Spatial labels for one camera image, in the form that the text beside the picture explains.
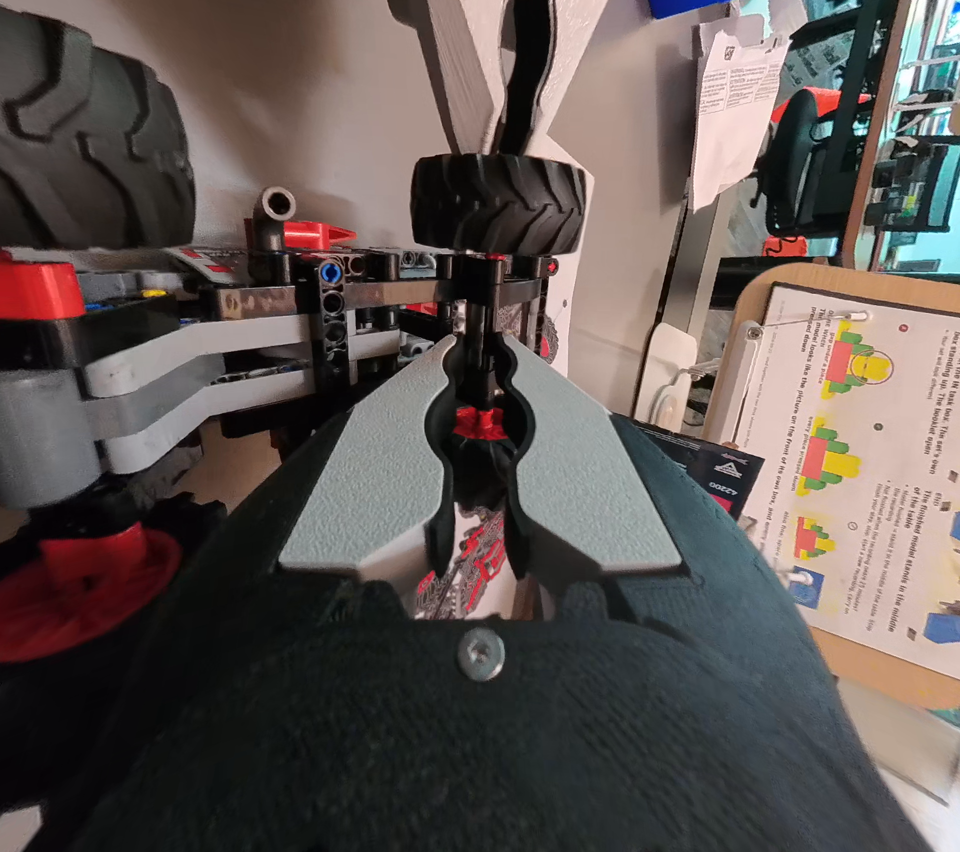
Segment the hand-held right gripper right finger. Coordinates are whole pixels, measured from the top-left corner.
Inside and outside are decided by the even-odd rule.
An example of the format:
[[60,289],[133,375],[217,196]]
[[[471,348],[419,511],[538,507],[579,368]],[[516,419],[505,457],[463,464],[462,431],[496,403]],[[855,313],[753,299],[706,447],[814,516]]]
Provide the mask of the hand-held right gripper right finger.
[[611,415],[511,336],[498,339],[512,570],[598,582],[678,569],[681,554]]

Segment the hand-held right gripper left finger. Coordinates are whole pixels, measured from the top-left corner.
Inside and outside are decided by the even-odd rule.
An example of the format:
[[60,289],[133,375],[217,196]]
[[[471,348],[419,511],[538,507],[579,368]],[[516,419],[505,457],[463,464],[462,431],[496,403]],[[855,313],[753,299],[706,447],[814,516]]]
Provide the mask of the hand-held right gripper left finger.
[[443,500],[444,468],[426,417],[450,385],[449,335],[349,414],[279,555],[282,567],[360,582],[419,582],[427,522]]

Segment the white instruction booklet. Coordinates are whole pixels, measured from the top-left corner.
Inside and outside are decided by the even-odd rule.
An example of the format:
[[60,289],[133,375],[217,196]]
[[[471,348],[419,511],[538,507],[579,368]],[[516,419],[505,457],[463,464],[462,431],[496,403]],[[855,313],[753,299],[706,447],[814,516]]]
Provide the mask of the white instruction booklet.
[[442,574],[428,573],[414,597],[424,621],[531,619],[536,585],[511,568],[504,534],[506,471],[516,447],[498,406],[479,410],[458,400],[453,432],[443,450],[453,467],[455,527]]

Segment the black red toy monster truck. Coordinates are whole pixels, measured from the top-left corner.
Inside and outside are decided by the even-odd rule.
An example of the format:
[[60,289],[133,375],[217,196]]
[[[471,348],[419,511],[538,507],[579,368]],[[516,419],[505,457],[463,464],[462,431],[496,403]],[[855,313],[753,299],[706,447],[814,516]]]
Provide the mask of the black red toy monster truck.
[[[191,246],[196,198],[171,89],[66,22],[2,7],[2,666],[78,649],[172,582],[198,533],[163,486],[181,448],[296,448],[454,331],[510,328],[551,360],[548,281],[585,174],[528,155],[414,167],[415,239],[351,248],[267,187],[246,248]],[[168,515],[173,522],[163,523]]]

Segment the grey desk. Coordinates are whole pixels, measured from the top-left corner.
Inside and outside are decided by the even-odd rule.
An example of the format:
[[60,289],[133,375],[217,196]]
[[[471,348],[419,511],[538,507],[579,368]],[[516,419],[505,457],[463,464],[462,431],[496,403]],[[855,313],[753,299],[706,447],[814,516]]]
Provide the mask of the grey desk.
[[[413,246],[414,162],[447,150],[422,49],[387,0],[2,0],[153,67],[174,91],[196,231],[226,245],[266,185],[365,244]],[[568,376],[630,415],[690,168],[695,26],[608,0],[550,129],[593,176]]]

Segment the black toy set box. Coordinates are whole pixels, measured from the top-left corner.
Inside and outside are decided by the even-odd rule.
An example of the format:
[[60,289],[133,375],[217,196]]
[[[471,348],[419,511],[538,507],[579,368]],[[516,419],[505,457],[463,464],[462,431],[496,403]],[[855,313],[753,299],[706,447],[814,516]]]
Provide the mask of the black toy set box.
[[762,457],[645,423],[637,426],[732,519],[740,519],[761,474]]

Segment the white paper bag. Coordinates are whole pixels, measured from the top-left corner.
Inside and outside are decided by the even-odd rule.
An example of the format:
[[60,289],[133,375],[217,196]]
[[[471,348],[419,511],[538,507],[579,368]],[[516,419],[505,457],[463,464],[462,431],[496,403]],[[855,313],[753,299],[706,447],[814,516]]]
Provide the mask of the white paper bag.
[[768,16],[733,8],[699,26],[694,145],[687,208],[710,206],[747,177],[781,86],[789,39],[769,28]]

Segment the black office chair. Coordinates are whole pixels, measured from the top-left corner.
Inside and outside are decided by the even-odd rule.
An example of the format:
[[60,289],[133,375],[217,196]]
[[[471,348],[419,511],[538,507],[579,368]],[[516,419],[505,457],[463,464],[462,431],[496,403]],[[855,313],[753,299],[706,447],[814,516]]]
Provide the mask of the black office chair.
[[785,104],[773,138],[757,162],[756,205],[765,200],[767,232],[778,238],[839,238],[854,200],[858,168],[856,145],[848,140],[841,168],[826,168],[832,131],[819,132],[822,120],[830,125],[832,112],[820,114],[809,88],[796,91]]

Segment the wooden instruction poster board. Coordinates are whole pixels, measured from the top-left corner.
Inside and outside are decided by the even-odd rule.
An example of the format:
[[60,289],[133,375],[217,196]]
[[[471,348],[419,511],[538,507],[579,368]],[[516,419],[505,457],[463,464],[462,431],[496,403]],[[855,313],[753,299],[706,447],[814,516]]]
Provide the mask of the wooden instruction poster board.
[[808,263],[740,294],[704,436],[831,670],[958,707],[958,285]]

